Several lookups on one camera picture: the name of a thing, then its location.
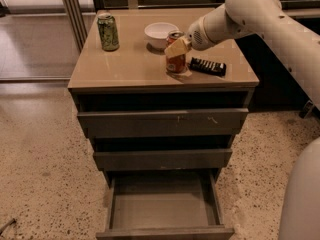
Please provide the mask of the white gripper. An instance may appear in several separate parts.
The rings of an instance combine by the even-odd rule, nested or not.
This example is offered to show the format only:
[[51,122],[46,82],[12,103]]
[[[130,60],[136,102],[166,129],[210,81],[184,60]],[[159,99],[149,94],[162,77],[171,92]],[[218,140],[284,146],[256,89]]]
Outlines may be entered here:
[[198,51],[204,51],[214,46],[214,43],[205,32],[203,17],[200,17],[190,25],[187,36],[189,39],[183,36],[170,44],[164,50],[165,55],[168,58],[173,58],[188,53],[191,50],[191,46]]

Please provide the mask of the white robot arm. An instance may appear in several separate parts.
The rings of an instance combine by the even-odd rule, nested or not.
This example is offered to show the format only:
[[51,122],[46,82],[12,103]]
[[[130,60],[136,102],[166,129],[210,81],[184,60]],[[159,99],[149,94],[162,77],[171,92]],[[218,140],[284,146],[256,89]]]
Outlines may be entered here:
[[[285,12],[279,0],[225,0],[165,49],[167,57],[255,33],[320,109],[320,36]],[[285,191],[278,240],[320,240],[320,138],[295,162]]]

